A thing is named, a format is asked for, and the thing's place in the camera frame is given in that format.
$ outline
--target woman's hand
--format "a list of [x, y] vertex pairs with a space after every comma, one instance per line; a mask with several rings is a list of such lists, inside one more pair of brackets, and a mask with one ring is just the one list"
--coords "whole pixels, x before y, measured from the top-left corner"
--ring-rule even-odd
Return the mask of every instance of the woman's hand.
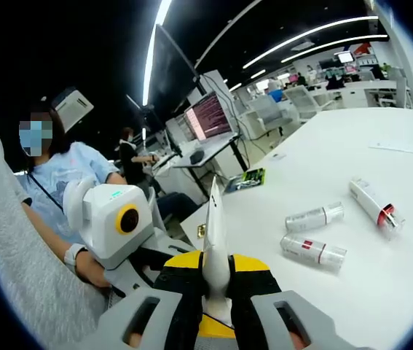
[[104, 268], [99, 265], [89, 252], [82, 251], [76, 255], [76, 274], [97, 287], [110, 287], [104, 278]]

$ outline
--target black ceiling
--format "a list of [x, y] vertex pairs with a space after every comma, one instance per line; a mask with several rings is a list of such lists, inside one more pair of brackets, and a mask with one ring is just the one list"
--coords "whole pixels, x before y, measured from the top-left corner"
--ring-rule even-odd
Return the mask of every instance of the black ceiling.
[[[36, 9], [10, 5], [18, 14], [0, 17], [2, 25], [7, 23], [0, 33], [0, 77], [6, 78], [1, 79], [0, 98], [9, 105], [19, 100], [28, 103], [75, 86], [95, 108], [71, 130], [71, 137], [113, 157], [120, 127], [131, 123], [125, 94], [141, 103], [146, 52], [159, 3], [55, 0]], [[194, 63], [228, 21], [250, 3], [172, 0], [165, 28]], [[246, 83], [260, 69], [282, 66], [280, 60], [290, 55], [288, 48], [242, 70], [245, 63], [277, 43], [316, 26], [366, 14], [363, 0], [263, 0], [219, 40], [198, 70], [218, 69], [229, 79], [229, 86]], [[367, 34], [376, 33], [363, 21], [321, 31], [310, 39], [323, 44]], [[16, 120], [9, 118], [2, 129], [13, 130]], [[5, 137], [5, 142], [13, 145], [11, 149], [17, 148], [13, 133]], [[17, 168], [12, 154], [6, 151]]]

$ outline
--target face mask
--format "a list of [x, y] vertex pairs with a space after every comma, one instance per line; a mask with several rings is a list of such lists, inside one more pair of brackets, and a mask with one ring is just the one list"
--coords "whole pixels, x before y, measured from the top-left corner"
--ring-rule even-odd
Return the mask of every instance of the face mask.
[[38, 157], [45, 153], [51, 145], [52, 121], [20, 121], [18, 134], [23, 151], [30, 157]]

